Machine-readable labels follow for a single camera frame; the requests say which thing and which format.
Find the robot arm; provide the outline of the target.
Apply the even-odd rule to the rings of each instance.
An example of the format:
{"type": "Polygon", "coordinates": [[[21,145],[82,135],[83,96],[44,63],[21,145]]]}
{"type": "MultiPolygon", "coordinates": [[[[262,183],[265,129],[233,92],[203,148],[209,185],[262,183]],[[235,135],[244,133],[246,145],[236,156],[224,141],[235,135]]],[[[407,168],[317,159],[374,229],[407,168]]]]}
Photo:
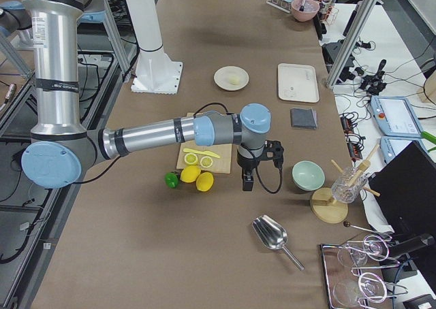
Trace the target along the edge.
{"type": "Polygon", "coordinates": [[[193,116],[117,130],[88,130],[80,123],[77,26],[86,15],[104,14],[104,0],[22,0],[33,25],[38,122],[21,157],[27,178],[57,189],[82,183],[94,165],[137,150],[194,141],[199,146],[236,144],[243,190],[258,179],[258,165],[283,165],[283,147],[270,141],[271,114],[258,103],[240,113],[201,108],[193,116]]]}

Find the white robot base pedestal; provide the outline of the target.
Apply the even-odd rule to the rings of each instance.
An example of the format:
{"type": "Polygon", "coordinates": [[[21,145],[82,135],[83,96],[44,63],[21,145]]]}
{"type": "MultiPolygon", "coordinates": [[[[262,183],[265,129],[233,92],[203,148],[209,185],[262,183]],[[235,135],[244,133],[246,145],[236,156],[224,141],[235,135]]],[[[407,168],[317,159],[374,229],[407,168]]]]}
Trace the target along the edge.
{"type": "Polygon", "coordinates": [[[136,93],[175,95],[183,70],[164,50],[155,0],[126,0],[139,47],[135,78],[136,93]]]}

